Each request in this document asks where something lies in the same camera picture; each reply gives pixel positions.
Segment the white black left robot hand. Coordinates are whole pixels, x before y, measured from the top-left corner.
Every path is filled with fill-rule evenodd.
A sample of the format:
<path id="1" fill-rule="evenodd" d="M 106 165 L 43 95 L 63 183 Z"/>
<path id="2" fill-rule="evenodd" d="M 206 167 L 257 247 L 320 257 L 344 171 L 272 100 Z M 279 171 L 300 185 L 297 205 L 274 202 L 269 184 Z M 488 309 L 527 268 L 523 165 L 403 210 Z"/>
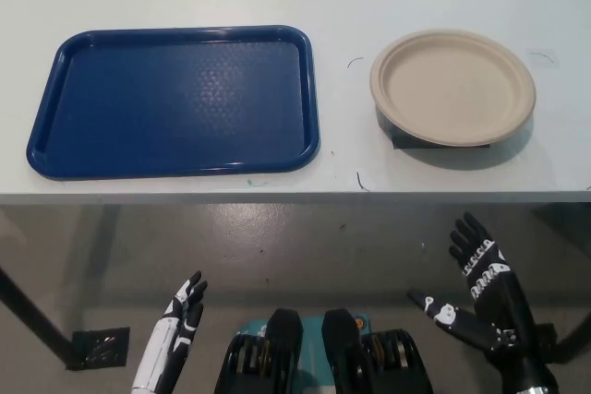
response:
<path id="1" fill-rule="evenodd" d="M 190 352 L 203 313 L 208 282 L 197 271 L 175 293 L 156 322 L 131 393 L 172 393 Z"/>

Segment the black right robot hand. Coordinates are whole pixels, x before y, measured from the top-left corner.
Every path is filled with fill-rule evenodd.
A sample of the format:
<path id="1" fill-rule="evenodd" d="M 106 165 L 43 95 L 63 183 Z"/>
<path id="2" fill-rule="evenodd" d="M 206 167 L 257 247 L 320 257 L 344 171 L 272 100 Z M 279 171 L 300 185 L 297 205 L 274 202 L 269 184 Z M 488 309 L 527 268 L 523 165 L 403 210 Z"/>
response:
<path id="1" fill-rule="evenodd" d="M 482 351 L 494 364 L 526 359 L 543 363 L 537 327 L 516 273 L 497 241 L 471 213 L 455 221 L 450 255 L 465 278 L 474 309 L 467 311 L 411 289 L 408 298 L 437 327 Z"/>

